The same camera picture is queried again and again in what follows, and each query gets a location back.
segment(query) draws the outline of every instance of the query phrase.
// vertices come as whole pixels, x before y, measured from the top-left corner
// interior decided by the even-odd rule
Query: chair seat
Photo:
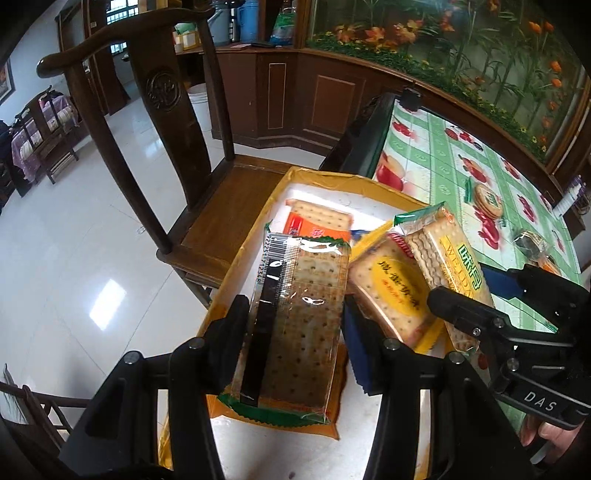
[[[222,160],[209,195],[185,211],[169,232],[173,250],[157,257],[187,273],[187,279],[218,288],[269,195],[291,167],[288,163],[236,155]]]

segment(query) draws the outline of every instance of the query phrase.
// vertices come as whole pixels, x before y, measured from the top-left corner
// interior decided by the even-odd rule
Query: cracker package
[[[283,233],[314,238],[328,236],[334,239],[341,238],[346,242],[350,240],[353,224],[350,213],[303,200],[290,199],[285,203],[291,206],[291,212]]]
[[[415,348],[435,321],[427,307],[430,289],[408,245],[389,226],[355,245],[348,285],[386,336]]]
[[[430,288],[443,285],[494,307],[472,247],[444,203],[397,215],[394,231],[404,236]],[[446,327],[456,350],[467,352],[478,346],[450,323]]]
[[[267,234],[248,334],[220,398],[237,413],[279,426],[328,422],[349,253],[342,240]]]

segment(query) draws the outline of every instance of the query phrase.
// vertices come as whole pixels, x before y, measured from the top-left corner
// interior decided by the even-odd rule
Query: fruit pattern tablecloth
[[[388,168],[382,166],[384,161]],[[470,176],[502,198],[505,226],[483,219],[465,202]],[[554,217],[548,201],[509,161],[456,125],[427,111],[407,111],[397,101],[374,179],[431,205],[447,202],[479,261],[504,269],[522,268],[526,258],[511,238],[513,232],[524,228],[551,245],[549,253],[563,277],[581,283],[579,262],[564,220]],[[496,308],[507,313],[516,327],[556,331],[521,301],[495,296],[494,300]]]

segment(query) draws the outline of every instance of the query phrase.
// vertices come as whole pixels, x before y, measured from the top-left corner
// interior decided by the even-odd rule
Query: white wall
[[[10,55],[15,90],[0,105],[0,119],[8,125],[14,121],[14,116],[21,112],[29,100],[50,85],[53,85],[56,90],[67,93],[63,75],[42,79],[35,71],[37,63],[45,55],[60,51],[55,17],[65,3],[66,0],[56,0],[45,10],[27,30]]]

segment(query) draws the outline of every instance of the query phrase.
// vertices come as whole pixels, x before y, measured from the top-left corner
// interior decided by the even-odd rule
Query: cracker
[[[352,264],[349,284],[384,333],[410,347],[434,321],[427,307],[429,287],[416,261],[389,236]]]
[[[304,220],[308,220],[322,228],[346,232],[351,230],[353,217],[350,213],[339,212],[338,210],[303,200],[290,199],[285,203],[291,206],[291,213],[295,213]]]
[[[437,215],[419,231],[409,233],[406,241],[431,289],[444,286],[494,307],[480,265],[453,215]],[[467,351],[478,345],[452,324],[446,322],[446,327],[456,349]]]
[[[289,292],[277,308],[260,407],[317,411],[326,406],[347,282],[346,253],[300,250]]]

